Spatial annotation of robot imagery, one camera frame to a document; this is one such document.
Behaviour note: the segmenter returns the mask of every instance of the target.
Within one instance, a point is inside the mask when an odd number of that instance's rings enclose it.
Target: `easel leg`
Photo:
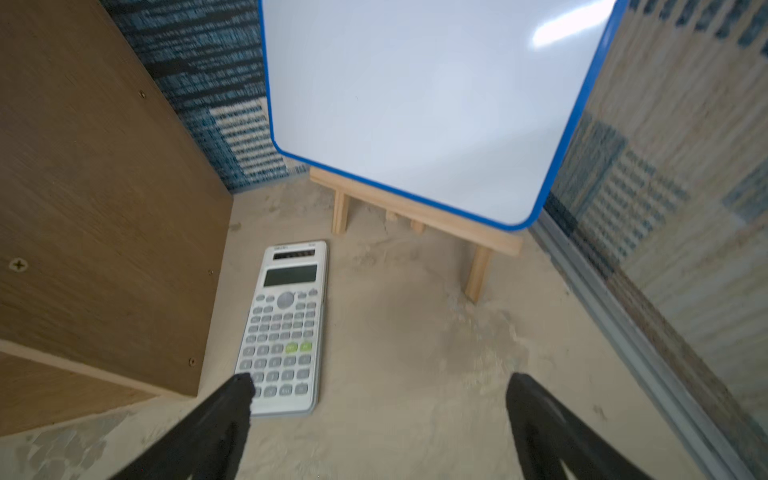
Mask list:
[[[417,234],[421,235],[422,233],[424,233],[425,225],[421,222],[417,222],[416,220],[411,220],[411,228]]]
[[[333,222],[331,233],[341,235],[346,232],[346,215],[349,211],[349,196],[341,190],[336,190],[333,198]]]
[[[472,259],[472,268],[469,270],[467,287],[464,289],[464,294],[473,303],[477,303],[480,300],[482,287],[485,284],[485,271],[491,262],[491,253],[493,253],[493,250],[490,248],[475,245],[475,258]]]

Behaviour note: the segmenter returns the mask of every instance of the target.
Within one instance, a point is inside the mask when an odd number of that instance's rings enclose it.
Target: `wall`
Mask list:
[[[546,209],[768,478],[768,2],[631,2]]]
[[[230,191],[302,174],[270,140],[256,0],[102,0]]]

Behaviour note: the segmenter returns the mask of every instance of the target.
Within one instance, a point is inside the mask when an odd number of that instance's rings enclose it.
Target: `whiteboard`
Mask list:
[[[288,157],[503,230],[541,212],[626,0],[261,0]]]

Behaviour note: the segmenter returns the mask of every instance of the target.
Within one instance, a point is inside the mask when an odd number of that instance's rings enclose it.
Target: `dusty floor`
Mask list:
[[[306,418],[253,421],[238,478],[521,478],[506,417],[527,372],[657,479],[703,478],[527,234],[497,255],[480,304],[462,294],[472,246],[307,180],[235,196],[200,398],[234,368],[263,251],[326,239],[330,266],[320,401]],[[197,400],[154,399],[0,440],[0,478],[107,478]]]

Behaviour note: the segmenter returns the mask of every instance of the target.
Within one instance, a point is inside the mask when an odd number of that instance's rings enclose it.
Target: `calculator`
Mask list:
[[[328,246],[276,245],[261,262],[235,373],[249,373],[251,416],[312,412],[317,404]]]

